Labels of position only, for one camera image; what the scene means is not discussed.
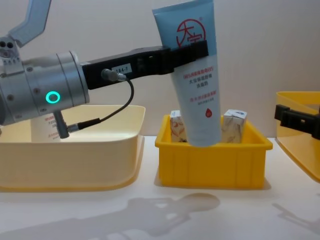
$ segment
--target black clamp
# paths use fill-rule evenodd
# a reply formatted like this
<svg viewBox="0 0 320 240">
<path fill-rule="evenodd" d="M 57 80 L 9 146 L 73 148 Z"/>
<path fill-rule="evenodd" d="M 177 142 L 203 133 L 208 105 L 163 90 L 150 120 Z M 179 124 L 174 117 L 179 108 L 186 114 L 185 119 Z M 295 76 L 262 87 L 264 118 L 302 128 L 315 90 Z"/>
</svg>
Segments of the black clamp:
<svg viewBox="0 0 320 240">
<path fill-rule="evenodd" d="M 282 127 L 311 134 L 314 139 L 320 140 L 320 114 L 312 115 L 277 105 L 274 118 L 281 121 Z"/>
<path fill-rule="evenodd" d="M 150 75 L 173 73 L 174 68 L 207 57 L 207 41 L 199 41 L 190 45 L 171 49 L 165 46 L 145 47 L 128 53 L 106 57 L 82 66 L 87 86 L 90 90 L 102 88 L 120 81 L 109 81 L 102 78 L 103 70 L 116 71 L 130 80 Z"/>
</svg>

